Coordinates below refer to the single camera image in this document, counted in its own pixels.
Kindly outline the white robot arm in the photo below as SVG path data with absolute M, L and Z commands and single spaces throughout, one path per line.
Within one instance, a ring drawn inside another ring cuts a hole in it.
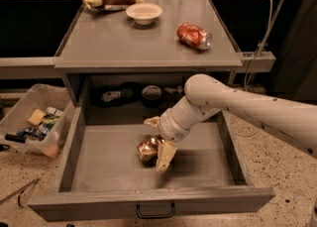
M 291 147 L 317 157 L 317 106 L 233 89 L 217 79 L 196 74 L 188 78 L 184 96 L 160 116 L 146 122 L 165 139 L 158 149 L 157 170 L 171 162 L 168 153 L 196 124 L 227 111 L 280 139 Z

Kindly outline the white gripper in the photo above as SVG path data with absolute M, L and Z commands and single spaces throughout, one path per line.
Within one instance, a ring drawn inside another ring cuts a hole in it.
M 160 135 L 168 140 L 158 144 L 158 159 L 156 163 L 157 172 L 165 172 L 177 151 L 177 145 L 174 142 L 182 141 L 189 134 L 189 130 L 182 128 L 176 123 L 170 108 L 160 116 L 145 119 L 144 124 L 158 127 Z

